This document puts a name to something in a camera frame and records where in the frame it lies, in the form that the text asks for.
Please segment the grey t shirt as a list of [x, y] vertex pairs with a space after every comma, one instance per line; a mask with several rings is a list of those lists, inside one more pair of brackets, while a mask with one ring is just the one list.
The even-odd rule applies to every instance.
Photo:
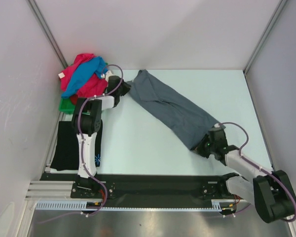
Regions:
[[130, 81], [130, 97], [193, 150], [219, 121], [147, 70]]

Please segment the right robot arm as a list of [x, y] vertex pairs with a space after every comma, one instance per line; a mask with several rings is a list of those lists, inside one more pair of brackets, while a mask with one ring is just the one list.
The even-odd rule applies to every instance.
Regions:
[[266, 223], [296, 219], [296, 195], [286, 172], [268, 170], [242, 153], [242, 148], [228, 144], [222, 127], [211, 128], [194, 150], [202, 157], [214, 158], [235, 170], [218, 185], [223, 198], [236, 195], [253, 205]]

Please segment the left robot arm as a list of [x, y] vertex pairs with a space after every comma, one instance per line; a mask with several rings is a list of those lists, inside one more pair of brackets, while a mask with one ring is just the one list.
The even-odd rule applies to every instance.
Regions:
[[108, 86], [102, 95], [79, 98], [72, 117], [79, 148], [78, 179], [86, 181], [97, 174], [101, 163], [101, 141], [103, 132], [102, 112], [116, 107], [121, 96], [131, 86], [117, 75], [107, 76]]

